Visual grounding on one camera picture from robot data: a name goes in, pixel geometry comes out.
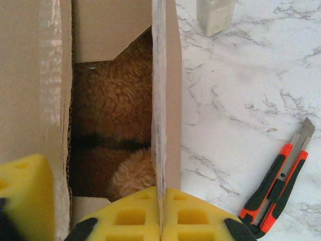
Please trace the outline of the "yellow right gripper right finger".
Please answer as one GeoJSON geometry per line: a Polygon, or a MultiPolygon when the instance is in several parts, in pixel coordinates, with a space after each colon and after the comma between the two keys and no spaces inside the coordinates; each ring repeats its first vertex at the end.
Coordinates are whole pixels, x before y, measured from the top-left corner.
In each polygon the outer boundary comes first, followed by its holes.
{"type": "Polygon", "coordinates": [[[257,241],[233,214],[178,189],[165,193],[162,241],[257,241]]]}

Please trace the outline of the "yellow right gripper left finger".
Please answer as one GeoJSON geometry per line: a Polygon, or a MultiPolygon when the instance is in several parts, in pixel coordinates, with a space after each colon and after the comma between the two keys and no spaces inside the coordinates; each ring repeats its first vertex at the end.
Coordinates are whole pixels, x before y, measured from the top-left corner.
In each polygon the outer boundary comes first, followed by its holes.
{"type": "Polygon", "coordinates": [[[156,188],[146,188],[84,216],[64,241],[160,241],[156,188]]]}

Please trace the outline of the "whitish bottle with black cap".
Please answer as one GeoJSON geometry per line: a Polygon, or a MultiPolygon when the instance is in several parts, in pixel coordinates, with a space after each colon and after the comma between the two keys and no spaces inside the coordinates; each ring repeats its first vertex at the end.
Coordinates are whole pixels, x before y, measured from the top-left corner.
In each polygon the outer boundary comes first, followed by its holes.
{"type": "Polygon", "coordinates": [[[213,36],[231,24],[236,0],[196,0],[196,15],[205,36],[213,36]]]}

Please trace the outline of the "orange black utility knife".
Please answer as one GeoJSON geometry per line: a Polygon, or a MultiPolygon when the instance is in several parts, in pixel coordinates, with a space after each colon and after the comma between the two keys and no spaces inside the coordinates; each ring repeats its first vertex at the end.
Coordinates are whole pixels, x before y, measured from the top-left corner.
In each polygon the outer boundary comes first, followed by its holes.
{"type": "Polygon", "coordinates": [[[283,146],[261,184],[239,213],[239,219],[256,239],[266,235],[283,212],[308,157],[306,148],[314,131],[313,123],[305,118],[302,130],[283,146]]]}

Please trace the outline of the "brown cardboard express box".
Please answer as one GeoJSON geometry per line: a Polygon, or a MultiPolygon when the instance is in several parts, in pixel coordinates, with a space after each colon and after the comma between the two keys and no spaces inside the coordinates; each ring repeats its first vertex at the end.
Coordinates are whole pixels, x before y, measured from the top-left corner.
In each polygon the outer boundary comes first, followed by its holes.
{"type": "MultiPolygon", "coordinates": [[[[181,186],[182,49],[175,0],[142,5],[145,21],[119,4],[119,34],[132,39],[143,28],[153,35],[152,151],[158,203],[164,190],[181,186]]],[[[28,192],[18,214],[29,241],[63,241],[71,218],[67,184],[72,62],[76,18],[71,0],[0,0],[0,167],[36,156],[42,168],[5,171],[1,181],[21,181],[28,192]]]]}

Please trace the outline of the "tan plush toy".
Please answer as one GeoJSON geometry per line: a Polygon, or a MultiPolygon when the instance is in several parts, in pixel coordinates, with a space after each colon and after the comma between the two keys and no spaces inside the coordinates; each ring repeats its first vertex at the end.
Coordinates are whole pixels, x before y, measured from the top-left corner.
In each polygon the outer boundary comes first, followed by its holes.
{"type": "Polygon", "coordinates": [[[115,201],[155,185],[152,47],[147,30],[111,61],[75,64],[69,160],[75,196],[115,201]]]}

